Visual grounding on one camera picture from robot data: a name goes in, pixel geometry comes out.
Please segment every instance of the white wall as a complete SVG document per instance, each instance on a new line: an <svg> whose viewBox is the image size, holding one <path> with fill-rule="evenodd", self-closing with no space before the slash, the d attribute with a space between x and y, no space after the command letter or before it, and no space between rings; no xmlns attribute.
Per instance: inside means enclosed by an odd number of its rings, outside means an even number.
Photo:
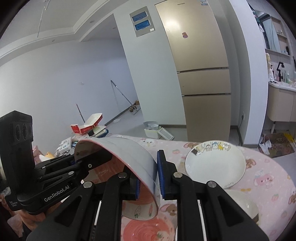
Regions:
<svg viewBox="0 0 296 241"><path fill-rule="evenodd" d="M129 0L113 11L145 121L185 124L184 107L173 55L155 4ZM130 13L148 7L155 31L136 37Z"/></svg>
<svg viewBox="0 0 296 241"><path fill-rule="evenodd" d="M208 0L218 23L228 59L229 75L231 84L231 125L239 125L239 102L240 102L240 83L239 66L237 61L237 52L231 29L222 6L217 0Z"/></svg>
<svg viewBox="0 0 296 241"><path fill-rule="evenodd" d="M103 113L105 124L137 100L120 40L57 43L0 67L0 116L17 110L33 117L34 145L55 151L71 136L71 124Z"/></svg>
<svg viewBox="0 0 296 241"><path fill-rule="evenodd" d="M239 116L243 143L257 144L268 95L267 63L261 32L246 0L220 0L234 38L240 78Z"/></svg>
<svg viewBox="0 0 296 241"><path fill-rule="evenodd" d="M259 10L261 12L265 12L269 14L272 17L275 17L279 19L282 24L284 25L284 30L287 34L288 42L289 42L289 49L290 49L290 55L293 56L296 53L296 40L288 28L287 24L285 21L282 19L280 14L274 9L272 5L270 5L266 0L247 0L248 3L254 8L255 10ZM269 54L270 59L271 59L271 64L274 65L273 70L275 74L279 74L278 71L276 70L279 62L283 62L285 65L285 70L289 71L290 74L290 79L294 78L294 71L295 71L295 66L294 66L294 61L292 57L286 57L286 56L276 56L273 54ZM265 117L265 122L263 129L271 129L272 126L272 121L268 118L268 116ZM278 130L288 130L290 126L290 123L288 122L277 122L275 129Z"/></svg>

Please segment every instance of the gold refrigerator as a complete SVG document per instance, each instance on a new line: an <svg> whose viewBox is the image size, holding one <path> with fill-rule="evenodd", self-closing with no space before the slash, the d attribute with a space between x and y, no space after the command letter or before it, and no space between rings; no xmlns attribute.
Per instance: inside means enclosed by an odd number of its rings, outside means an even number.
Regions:
<svg viewBox="0 0 296 241"><path fill-rule="evenodd" d="M199 0L166 0L155 6L177 69L188 141L228 141L229 67L212 9Z"/></svg>

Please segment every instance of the bath mat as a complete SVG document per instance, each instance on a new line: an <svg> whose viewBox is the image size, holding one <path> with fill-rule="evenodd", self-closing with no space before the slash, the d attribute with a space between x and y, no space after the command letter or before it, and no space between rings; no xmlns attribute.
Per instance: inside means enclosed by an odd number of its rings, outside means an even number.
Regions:
<svg viewBox="0 0 296 241"><path fill-rule="evenodd" d="M294 149L289 142L289 140L285 137L284 133L273 133L268 134L265 136L265 142L267 140L270 140L271 142L271 148L268 148L269 151L269 157L275 158L279 156L288 155L291 153L294 153Z"/></svg>

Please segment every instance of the silver bolt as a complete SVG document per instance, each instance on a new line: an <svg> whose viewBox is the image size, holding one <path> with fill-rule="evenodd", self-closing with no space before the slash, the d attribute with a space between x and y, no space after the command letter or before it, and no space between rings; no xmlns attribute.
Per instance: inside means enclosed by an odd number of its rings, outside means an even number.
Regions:
<svg viewBox="0 0 296 241"><path fill-rule="evenodd" d="M90 188L91 186L92 186L92 182L85 182L83 184L83 187L85 187L85 188Z"/></svg>
<svg viewBox="0 0 296 241"><path fill-rule="evenodd" d="M174 172L174 177L176 177L176 178L180 178L180 177L182 177L182 176L183 176L182 173L180 173L180 172Z"/></svg>
<svg viewBox="0 0 296 241"><path fill-rule="evenodd" d="M207 184L210 188L215 188L217 186L217 183L215 183L214 181L209 181Z"/></svg>
<svg viewBox="0 0 296 241"><path fill-rule="evenodd" d="M125 172L121 172L118 174L119 178L126 178L128 175Z"/></svg>

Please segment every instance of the baseboard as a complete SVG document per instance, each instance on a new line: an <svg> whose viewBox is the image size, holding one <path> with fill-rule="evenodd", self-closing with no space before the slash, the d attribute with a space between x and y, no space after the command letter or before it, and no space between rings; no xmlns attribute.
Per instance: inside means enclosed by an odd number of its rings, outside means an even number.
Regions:
<svg viewBox="0 0 296 241"><path fill-rule="evenodd" d="M120 112L117 116L115 116L113 119L111 119L110 121L108 121L105 126L108 126L112 121L114 121L115 119L117 119L119 116L121 116L124 112L126 112L127 110L129 110L130 106L127 107L124 111Z"/></svg>
<svg viewBox="0 0 296 241"><path fill-rule="evenodd" d="M247 147L247 148L257 148L258 144L244 144L242 145L243 147Z"/></svg>
<svg viewBox="0 0 296 241"><path fill-rule="evenodd" d="M186 128L186 125L160 125L163 128Z"/></svg>
<svg viewBox="0 0 296 241"><path fill-rule="evenodd" d="M237 134L239 135L239 145L243 146L242 135L240 134L239 127L238 126L230 126L230 129L237 130Z"/></svg>

